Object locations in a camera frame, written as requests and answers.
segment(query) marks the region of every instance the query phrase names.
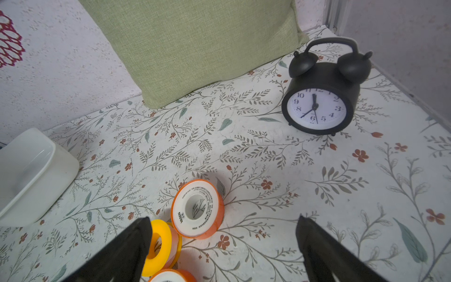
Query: tape roll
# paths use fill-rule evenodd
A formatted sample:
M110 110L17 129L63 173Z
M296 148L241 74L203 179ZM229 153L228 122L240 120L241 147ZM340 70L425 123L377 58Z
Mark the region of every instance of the tape roll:
M186 270L163 269L157 272L148 282L197 282L196 278Z
M171 223L156 219L151 221L152 240L149 254L144 262L142 276L152 276L163 268L171 268L177 262L182 250L182 237L172 227ZM155 254L155 245L161 238L161 248Z
M175 195L170 217L181 236L206 239L221 226L224 202L213 184L202 179L193 180Z

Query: alarm clock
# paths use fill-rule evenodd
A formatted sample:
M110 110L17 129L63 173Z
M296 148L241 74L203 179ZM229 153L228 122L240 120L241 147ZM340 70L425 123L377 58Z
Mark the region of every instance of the alarm clock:
M352 48L337 63L317 63L310 48L323 43L341 43ZM289 74L292 78L282 100L282 113L289 125L310 134L333 134L347 127L354 116L360 84L371 71L373 52L359 53L357 43L346 37L320 38L304 52L294 52Z

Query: table surface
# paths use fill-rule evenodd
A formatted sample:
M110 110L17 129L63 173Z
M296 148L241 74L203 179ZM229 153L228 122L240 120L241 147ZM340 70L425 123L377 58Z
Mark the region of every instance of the table surface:
M349 49L313 51L336 62ZM170 220L178 189L204 178L225 218L211 238L184 239L175 266L198 281L308 280L300 213L390 281L449 281L451 135L376 69L346 129L300 132L280 107L292 57L158 110L135 97L47 131L80 171L41 220L0 227L0 280L61 280L136 218Z

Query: white bowl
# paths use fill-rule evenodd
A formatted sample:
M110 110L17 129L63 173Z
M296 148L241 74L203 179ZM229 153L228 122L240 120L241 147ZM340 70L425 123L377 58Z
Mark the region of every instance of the white bowl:
M23 227L41 218L67 189L79 163L31 128L0 150L0 226Z

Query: textured wall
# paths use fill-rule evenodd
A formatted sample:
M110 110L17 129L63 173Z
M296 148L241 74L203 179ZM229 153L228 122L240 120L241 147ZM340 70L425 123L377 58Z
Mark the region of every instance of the textured wall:
M302 30L322 24L325 0L296 0L298 23Z
M296 1L302 29L324 0ZM0 1L0 141L46 130L140 93L77 0Z
M451 122L451 1L354 1L344 36Z

